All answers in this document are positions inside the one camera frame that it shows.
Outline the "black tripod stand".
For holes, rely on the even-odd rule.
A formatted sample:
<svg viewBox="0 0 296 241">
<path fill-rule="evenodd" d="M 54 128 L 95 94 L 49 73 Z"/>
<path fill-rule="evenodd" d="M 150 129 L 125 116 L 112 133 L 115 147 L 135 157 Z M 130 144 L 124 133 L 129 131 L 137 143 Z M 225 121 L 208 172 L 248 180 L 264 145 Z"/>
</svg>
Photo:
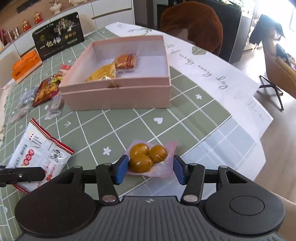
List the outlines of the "black tripod stand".
<svg viewBox="0 0 296 241">
<path fill-rule="evenodd" d="M 283 95 L 283 92 L 274 83 L 272 83 L 269 79 L 267 79 L 266 77 L 264 77 L 262 75 L 259 75 L 259 79 L 262 82 L 262 85 L 260 85 L 259 89 L 272 88 L 274 90 L 274 92 L 276 93 L 276 96 L 277 96 L 277 98 L 279 100 L 280 111 L 284 111 L 283 104 L 282 104 L 282 101 L 281 101 L 281 95 Z"/>
</svg>

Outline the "white snack packet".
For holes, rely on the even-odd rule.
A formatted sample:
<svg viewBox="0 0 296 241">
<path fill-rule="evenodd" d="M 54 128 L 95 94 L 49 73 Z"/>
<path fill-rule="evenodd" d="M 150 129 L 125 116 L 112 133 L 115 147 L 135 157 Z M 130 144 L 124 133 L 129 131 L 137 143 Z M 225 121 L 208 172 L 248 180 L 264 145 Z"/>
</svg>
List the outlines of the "white snack packet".
<svg viewBox="0 0 296 241">
<path fill-rule="evenodd" d="M 30 193 L 58 176 L 73 154 L 70 147 L 52 137 L 32 118 L 6 167 L 41 167 L 44 170 L 42 180 L 14 185 L 18 190 Z"/>
</svg>

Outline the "yellow red biscuit packet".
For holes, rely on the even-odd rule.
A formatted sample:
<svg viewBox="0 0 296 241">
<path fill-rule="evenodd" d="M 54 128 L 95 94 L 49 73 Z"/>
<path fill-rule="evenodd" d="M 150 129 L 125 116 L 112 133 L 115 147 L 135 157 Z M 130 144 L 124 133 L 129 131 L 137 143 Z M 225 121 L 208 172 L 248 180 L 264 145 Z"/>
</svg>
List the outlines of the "yellow red biscuit packet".
<svg viewBox="0 0 296 241">
<path fill-rule="evenodd" d="M 53 76 L 52 76 L 52 82 L 53 83 L 60 83 L 67 72 L 70 70 L 71 66 L 70 65 L 61 65 L 60 70 L 57 71 Z"/>
</svg>

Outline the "grey bar packet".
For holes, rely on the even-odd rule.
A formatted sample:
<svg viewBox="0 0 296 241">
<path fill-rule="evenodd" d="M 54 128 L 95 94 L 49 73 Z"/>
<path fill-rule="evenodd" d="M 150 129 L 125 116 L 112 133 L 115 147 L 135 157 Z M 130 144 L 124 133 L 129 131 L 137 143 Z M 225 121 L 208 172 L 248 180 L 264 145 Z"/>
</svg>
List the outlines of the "grey bar packet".
<svg viewBox="0 0 296 241">
<path fill-rule="evenodd" d="M 58 92 L 51 99 L 51 104 L 45 115 L 45 120 L 51 120 L 58 117 L 62 113 L 63 107 L 64 107 L 64 99 L 61 95 L 61 92 Z"/>
</svg>

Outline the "black plum gift box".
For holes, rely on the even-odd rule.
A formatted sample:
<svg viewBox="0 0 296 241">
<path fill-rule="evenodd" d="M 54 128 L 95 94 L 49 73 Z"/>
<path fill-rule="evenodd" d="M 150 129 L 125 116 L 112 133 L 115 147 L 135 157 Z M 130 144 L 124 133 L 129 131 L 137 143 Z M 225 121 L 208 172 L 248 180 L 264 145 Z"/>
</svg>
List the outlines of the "black plum gift box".
<svg viewBox="0 0 296 241">
<path fill-rule="evenodd" d="M 32 38 L 42 61 L 84 42 L 79 14 L 71 13 L 39 28 Z"/>
</svg>

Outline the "brown upholstered chair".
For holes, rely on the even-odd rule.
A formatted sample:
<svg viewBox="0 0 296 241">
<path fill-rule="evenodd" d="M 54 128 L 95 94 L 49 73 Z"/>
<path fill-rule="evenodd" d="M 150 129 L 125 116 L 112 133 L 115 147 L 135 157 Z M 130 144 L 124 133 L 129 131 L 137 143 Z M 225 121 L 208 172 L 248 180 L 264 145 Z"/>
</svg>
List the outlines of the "brown upholstered chair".
<svg viewBox="0 0 296 241">
<path fill-rule="evenodd" d="M 160 31 L 219 55 L 223 27 L 214 9 L 206 4 L 186 1 L 166 9 L 160 19 Z"/>
</svg>

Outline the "green grid tablecloth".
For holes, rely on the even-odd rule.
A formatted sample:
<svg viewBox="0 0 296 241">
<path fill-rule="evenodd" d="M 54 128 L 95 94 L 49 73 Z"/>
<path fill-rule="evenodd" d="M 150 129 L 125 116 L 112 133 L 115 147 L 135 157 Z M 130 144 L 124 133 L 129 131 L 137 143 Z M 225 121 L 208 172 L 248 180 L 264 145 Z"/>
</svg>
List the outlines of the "green grid tablecloth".
<svg viewBox="0 0 296 241">
<path fill-rule="evenodd" d="M 57 72 L 62 64 L 72 65 L 92 42 L 155 34 L 156 31 L 144 27 L 114 23 L 46 60 L 22 83 L 10 82 L 4 106 L 1 164 L 10 160 L 34 118 L 74 150 L 67 168 L 93 169 L 113 162 L 135 140 L 161 145 L 176 141 L 176 154 L 186 162 L 208 169 L 227 165 L 255 179 L 266 163 L 259 139 L 272 122 L 270 114 L 254 98 L 259 82 L 216 55 L 169 35 L 164 36 L 171 75 L 169 108 L 72 111 L 64 106 L 60 116 L 46 120 L 50 105 L 44 103 L 30 109 L 20 120 L 10 122 L 27 90 Z"/>
</svg>

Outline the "tan chair with dark clothes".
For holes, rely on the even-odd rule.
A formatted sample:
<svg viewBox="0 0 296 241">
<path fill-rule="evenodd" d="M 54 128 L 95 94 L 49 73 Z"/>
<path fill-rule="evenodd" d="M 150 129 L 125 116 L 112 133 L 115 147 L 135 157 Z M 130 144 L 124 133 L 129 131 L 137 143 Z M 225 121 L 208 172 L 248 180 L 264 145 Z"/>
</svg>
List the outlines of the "tan chair with dark clothes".
<svg viewBox="0 0 296 241">
<path fill-rule="evenodd" d="M 281 24 L 267 15 L 261 15 L 255 25 L 249 42 L 262 44 L 266 66 L 266 81 L 278 93 L 280 89 L 295 97 L 295 61 L 281 47 L 279 41 L 284 37 Z"/>
</svg>

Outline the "yellow snack packet in box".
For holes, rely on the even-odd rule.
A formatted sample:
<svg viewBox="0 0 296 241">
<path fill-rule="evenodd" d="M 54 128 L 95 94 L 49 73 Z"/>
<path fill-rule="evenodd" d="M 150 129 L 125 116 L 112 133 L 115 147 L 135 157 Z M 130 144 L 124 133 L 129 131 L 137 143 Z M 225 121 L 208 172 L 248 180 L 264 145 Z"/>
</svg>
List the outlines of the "yellow snack packet in box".
<svg viewBox="0 0 296 241">
<path fill-rule="evenodd" d="M 116 77 L 115 63 L 107 64 L 95 70 L 86 81 L 109 80 Z"/>
</svg>

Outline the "orange wrapped cake packet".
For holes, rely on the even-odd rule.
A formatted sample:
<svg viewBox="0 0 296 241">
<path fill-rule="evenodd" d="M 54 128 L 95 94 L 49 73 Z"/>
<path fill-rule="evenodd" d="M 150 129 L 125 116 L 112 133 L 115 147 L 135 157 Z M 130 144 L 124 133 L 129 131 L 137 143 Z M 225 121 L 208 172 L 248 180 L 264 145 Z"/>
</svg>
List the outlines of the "orange wrapped cake packet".
<svg viewBox="0 0 296 241">
<path fill-rule="evenodd" d="M 114 64 L 116 69 L 132 69 L 137 63 L 137 53 L 122 54 L 115 58 Z"/>
</svg>

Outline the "pink cardboard box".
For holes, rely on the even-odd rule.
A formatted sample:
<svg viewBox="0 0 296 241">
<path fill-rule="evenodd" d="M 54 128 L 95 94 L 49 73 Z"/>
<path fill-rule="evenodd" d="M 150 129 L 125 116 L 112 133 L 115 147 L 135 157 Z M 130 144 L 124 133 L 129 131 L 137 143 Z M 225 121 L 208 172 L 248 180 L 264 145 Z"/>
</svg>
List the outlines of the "pink cardboard box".
<svg viewBox="0 0 296 241">
<path fill-rule="evenodd" d="M 116 69 L 109 80 L 86 81 L 122 54 L 137 53 L 132 69 Z M 163 36 L 132 36 L 92 42 L 59 85 L 71 110 L 168 108 L 170 70 Z"/>
</svg>

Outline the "packet of brown eggs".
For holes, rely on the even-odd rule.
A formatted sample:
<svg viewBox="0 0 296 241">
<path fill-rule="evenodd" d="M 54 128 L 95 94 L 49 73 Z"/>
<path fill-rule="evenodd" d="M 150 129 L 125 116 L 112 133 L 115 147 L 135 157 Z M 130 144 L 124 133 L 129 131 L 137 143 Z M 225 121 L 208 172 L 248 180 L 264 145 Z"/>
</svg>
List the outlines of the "packet of brown eggs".
<svg viewBox="0 0 296 241">
<path fill-rule="evenodd" d="M 128 156 L 127 173 L 156 178 L 171 177 L 177 144 L 176 140 L 165 145 L 134 140 L 125 153 Z"/>
</svg>

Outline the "red spicy snack packet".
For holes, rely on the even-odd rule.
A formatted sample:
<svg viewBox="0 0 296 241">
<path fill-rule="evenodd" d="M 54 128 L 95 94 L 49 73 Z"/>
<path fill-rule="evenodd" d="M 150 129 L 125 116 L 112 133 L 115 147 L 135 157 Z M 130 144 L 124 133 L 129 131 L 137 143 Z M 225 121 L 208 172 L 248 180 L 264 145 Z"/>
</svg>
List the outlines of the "red spicy snack packet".
<svg viewBox="0 0 296 241">
<path fill-rule="evenodd" d="M 60 79 L 49 77 L 43 80 L 37 90 L 32 107 L 36 107 L 46 101 L 49 101 L 59 92 Z"/>
</svg>

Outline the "red figurine on shelf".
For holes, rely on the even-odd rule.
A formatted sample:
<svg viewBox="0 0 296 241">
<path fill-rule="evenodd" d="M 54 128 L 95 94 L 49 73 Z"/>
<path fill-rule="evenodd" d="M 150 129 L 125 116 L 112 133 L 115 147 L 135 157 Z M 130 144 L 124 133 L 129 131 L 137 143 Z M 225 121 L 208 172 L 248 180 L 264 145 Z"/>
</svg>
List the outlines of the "red figurine on shelf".
<svg viewBox="0 0 296 241">
<path fill-rule="evenodd" d="M 23 20 L 23 32 L 27 32 L 31 28 L 28 20 Z"/>
<path fill-rule="evenodd" d="M 35 12 L 34 14 L 34 19 L 35 19 L 35 24 L 39 24 L 43 21 L 42 17 L 41 17 L 41 14 L 38 13 L 38 12 Z"/>
</svg>

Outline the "orange tissue box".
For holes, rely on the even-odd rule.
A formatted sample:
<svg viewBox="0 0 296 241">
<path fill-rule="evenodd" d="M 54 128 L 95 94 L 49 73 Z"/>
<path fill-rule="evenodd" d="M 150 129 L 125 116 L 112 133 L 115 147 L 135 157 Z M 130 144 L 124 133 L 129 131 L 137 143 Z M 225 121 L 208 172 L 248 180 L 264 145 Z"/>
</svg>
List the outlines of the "orange tissue box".
<svg viewBox="0 0 296 241">
<path fill-rule="evenodd" d="M 20 84 L 29 74 L 43 64 L 36 50 L 24 54 L 12 67 L 12 78 Z"/>
</svg>

